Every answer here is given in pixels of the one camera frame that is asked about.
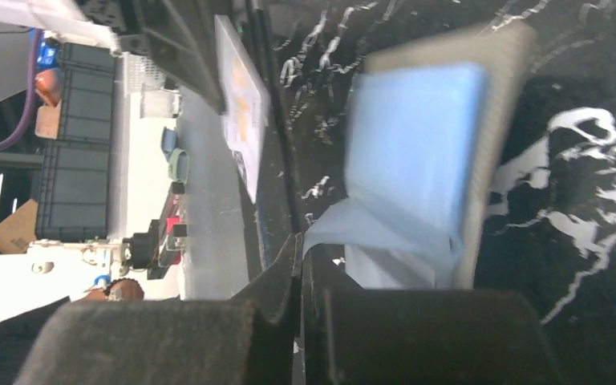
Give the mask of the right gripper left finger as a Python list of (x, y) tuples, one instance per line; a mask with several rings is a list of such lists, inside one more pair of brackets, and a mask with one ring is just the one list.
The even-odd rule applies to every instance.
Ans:
[(289, 384), (302, 236), (225, 301), (73, 302), (43, 327), (19, 384)]

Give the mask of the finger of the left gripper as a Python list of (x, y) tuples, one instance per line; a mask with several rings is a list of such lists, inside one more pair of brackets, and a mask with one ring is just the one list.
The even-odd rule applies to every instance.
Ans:
[(127, 2), (127, 51), (149, 57), (171, 80), (196, 92), (217, 113), (226, 111), (217, 62), (215, 17), (227, 1)]

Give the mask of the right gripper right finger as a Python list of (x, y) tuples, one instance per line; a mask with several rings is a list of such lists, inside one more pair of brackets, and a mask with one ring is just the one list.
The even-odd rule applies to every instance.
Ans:
[(499, 290), (362, 288), (319, 246), (302, 267), (308, 384), (563, 384), (531, 305)]

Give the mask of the white credit card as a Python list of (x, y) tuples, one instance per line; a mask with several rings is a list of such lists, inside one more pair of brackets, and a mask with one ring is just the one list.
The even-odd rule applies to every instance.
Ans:
[(229, 17), (214, 17), (217, 63), (226, 103), (222, 128), (252, 203), (257, 200), (270, 95)]

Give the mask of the grey card holder blue inside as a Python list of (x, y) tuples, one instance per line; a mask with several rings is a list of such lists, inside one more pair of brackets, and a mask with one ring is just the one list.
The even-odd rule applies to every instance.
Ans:
[(492, 175), (537, 33), (471, 26), (367, 56), (349, 104), (346, 196), (304, 250), (342, 245), (369, 289), (470, 289)]

